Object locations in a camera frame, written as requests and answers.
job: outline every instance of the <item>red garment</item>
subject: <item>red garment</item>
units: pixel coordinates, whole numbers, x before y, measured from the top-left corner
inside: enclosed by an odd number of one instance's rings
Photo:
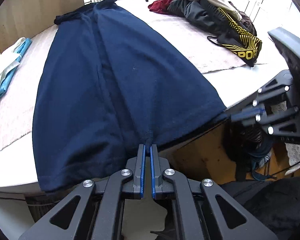
[[[148,5],[148,8],[151,12],[169,14],[167,8],[172,1],[173,0],[157,0],[154,1],[152,4]]]

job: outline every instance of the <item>light blue cloth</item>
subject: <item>light blue cloth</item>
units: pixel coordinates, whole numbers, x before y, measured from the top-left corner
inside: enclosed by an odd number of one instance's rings
[[[21,58],[26,53],[26,50],[29,48],[31,42],[32,42],[31,39],[26,38],[25,42],[18,48],[17,51],[15,51],[16,53],[20,54],[20,56],[16,59],[17,62],[21,61]],[[6,78],[2,81],[1,86],[0,86],[0,98],[6,93],[8,86],[10,84],[10,81],[11,81],[16,69],[17,69],[17,67],[10,70],[9,73],[7,74]]]

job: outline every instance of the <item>navy blue shirt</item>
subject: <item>navy blue shirt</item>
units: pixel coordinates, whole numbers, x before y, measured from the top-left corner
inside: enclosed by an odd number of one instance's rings
[[[169,143],[225,109],[176,48],[115,1],[56,17],[33,118],[44,191],[109,176],[140,143]]]

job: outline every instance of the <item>wooden wall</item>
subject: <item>wooden wall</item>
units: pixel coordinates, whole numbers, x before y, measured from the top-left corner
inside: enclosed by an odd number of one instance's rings
[[[0,6],[0,52],[20,37],[32,38],[52,26],[56,15],[83,5],[83,0],[4,0]]]

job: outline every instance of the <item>pile of clothes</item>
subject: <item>pile of clothes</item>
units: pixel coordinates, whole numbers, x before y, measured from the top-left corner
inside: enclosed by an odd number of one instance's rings
[[[226,0],[157,0],[150,11],[184,17],[192,25],[212,33],[208,39],[225,47],[253,67],[262,41],[251,19]]]

